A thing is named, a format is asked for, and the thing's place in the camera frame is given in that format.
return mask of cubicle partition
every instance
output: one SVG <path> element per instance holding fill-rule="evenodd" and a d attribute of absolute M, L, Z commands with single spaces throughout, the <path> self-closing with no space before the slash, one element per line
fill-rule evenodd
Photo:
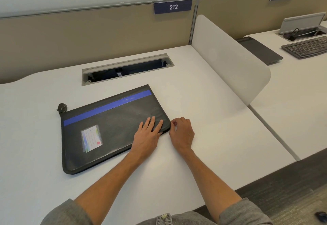
<path fill-rule="evenodd" d="M 327 0 L 193 0 L 154 15 L 153 2 L 0 19 L 0 83 L 35 72 L 188 45 L 203 14 L 233 38 L 276 29 L 285 17 L 327 11 Z"/>

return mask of forearm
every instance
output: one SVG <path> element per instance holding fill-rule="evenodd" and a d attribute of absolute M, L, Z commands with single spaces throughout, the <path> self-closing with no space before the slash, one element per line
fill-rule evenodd
<path fill-rule="evenodd" d="M 218 222 L 219 215 L 226 208 L 240 201 L 240 196 L 211 171 L 193 150 L 188 150 L 181 155 L 194 176 L 211 216 Z"/>
<path fill-rule="evenodd" d="M 94 225 L 103 222 L 121 187 L 141 163 L 138 156 L 128 153 L 118 165 L 75 199 Z"/>

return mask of black keyboard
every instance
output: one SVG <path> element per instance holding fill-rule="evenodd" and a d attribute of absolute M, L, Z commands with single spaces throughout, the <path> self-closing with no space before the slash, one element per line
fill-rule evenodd
<path fill-rule="evenodd" d="M 327 37 L 318 37 L 307 41 L 283 45 L 282 49 L 298 59 L 304 59 L 327 53 Z"/>

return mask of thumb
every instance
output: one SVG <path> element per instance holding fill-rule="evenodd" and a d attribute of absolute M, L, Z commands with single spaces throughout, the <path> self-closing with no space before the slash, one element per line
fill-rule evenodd
<path fill-rule="evenodd" d="M 170 122 L 170 131 L 169 131 L 169 133 L 170 134 L 175 133 L 175 125 L 172 122 Z"/>

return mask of desk surface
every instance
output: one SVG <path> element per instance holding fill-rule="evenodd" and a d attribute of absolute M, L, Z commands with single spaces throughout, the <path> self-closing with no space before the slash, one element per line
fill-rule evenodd
<path fill-rule="evenodd" d="M 303 159 L 327 147 L 327 53 L 298 60 L 281 49 L 289 42 L 276 32 L 249 35 L 284 57 L 269 66 L 270 82 L 251 106 Z"/>
<path fill-rule="evenodd" d="M 81 86 L 84 68 L 162 53 L 174 67 Z M 40 72 L 0 85 L 0 105 L 5 107 L 0 111 L 3 224 L 39 224 L 51 209 L 76 198 L 126 155 L 65 174 L 59 103 L 70 110 L 145 84 L 169 118 L 191 119 L 194 151 L 233 189 L 295 161 L 192 46 Z M 103 224 L 136 224 L 202 205 L 190 170 L 164 134 L 153 155 L 126 182 Z"/>

